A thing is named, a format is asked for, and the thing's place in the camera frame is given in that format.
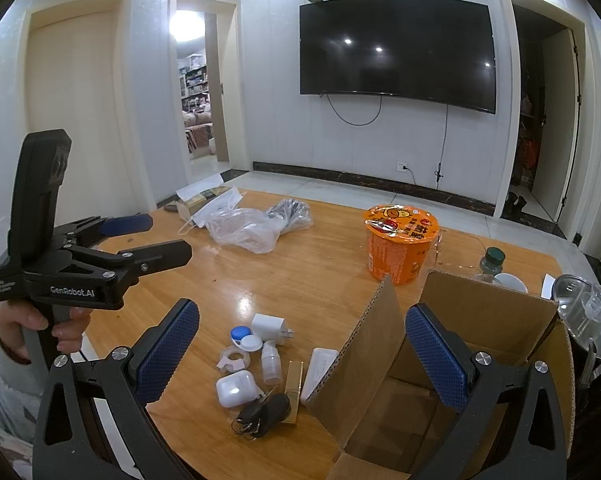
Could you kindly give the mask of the person's left hand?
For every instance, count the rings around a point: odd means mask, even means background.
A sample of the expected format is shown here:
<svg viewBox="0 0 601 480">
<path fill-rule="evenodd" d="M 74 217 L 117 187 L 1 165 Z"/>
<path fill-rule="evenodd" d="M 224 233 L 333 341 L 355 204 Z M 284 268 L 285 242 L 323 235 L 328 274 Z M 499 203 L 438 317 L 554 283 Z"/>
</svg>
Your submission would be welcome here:
<svg viewBox="0 0 601 480">
<path fill-rule="evenodd" d="M 52 336 L 58 341 L 59 352 L 79 352 L 82 335 L 91 322 L 91 309 L 70 308 L 69 319 L 52 327 Z M 49 321 L 31 304 L 21 301 L 0 302 L 0 344 L 16 361 L 30 360 L 23 330 L 46 330 Z"/>
</svg>

